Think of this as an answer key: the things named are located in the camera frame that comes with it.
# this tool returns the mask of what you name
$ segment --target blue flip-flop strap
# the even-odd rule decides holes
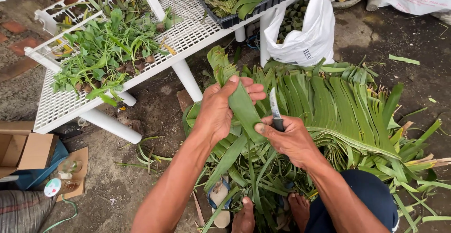
[[[221,177],[221,179],[222,179],[222,184],[227,188],[227,190],[230,190],[230,185],[229,185],[229,183],[227,183],[227,181],[226,181],[223,177]],[[217,209],[217,206],[216,206],[215,202],[213,202],[213,200],[210,198],[210,193],[211,193],[211,191],[213,190],[213,188],[214,188],[214,186],[213,186],[212,188],[210,188],[210,190],[208,190],[208,192],[206,193],[206,199],[207,199],[208,203],[210,204],[210,206],[211,206],[212,208]],[[225,205],[224,205],[224,208],[225,208],[225,209],[229,209],[230,202],[232,202],[232,198],[230,198],[230,199],[225,203]]]

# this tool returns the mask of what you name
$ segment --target black knife handle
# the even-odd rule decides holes
[[[272,119],[274,123],[274,128],[279,132],[285,132],[285,128],[283,127],[283,119]]]

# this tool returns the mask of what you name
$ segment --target white table leg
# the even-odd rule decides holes
[[[98,109],[91,109],[80,115],[80,117],[107,130],[110,133],[121,137],[122,139],[128,140],[133,144],[137,144],[141,140],[140,133],[134,131]]]
[[[185,89],[188,91],[189,96],[194,102],[202,100],[202,92],[194,79],[188,63],[185,60],[179,61],[172,65],[175,73],[179,77]]]
[[[136,103],[136,98],[134,98],[130,93],[128,93],[127,91],[121,92],[118,94],[118,96],[120,98],[123,99],[122,102],[124,102],[125,104],[127,104],[128,106],[133,106]]]
[[[260,65],[264,67],[271,57],[268,52],[268,42],[266,41],[264,31],[269,27],[276,9],[270,8],[260,17]]]
[[[235,39],[237,42],[243,42],[246,40],[246,30],[244,26],[235,30]]]

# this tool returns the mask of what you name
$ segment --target left hand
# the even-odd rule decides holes
[[[211,147],[229,134],[230,123],[233,117],[233,112],[229,108],[229,96],[238,87],[238,78],[236,75],[230,77],[229,81],[222,88],[215,83],[203,93],[202,104],[193,131],[210,135]],[[248,77],[241,77],[240,80],[254,105],[257,100],[262,100],[266,97],[262,84],[254,84],[252,78]]]

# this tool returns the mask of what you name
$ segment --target blue container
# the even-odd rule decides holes
[[[58,140],[55,152],[50,161],[50,167],[44,169],[18,170],[12,175],[19,175],[15,181],[20,190],[27,190],[33,186],[41,184],[59,165],[59,163],[69,156],[64,144]]]

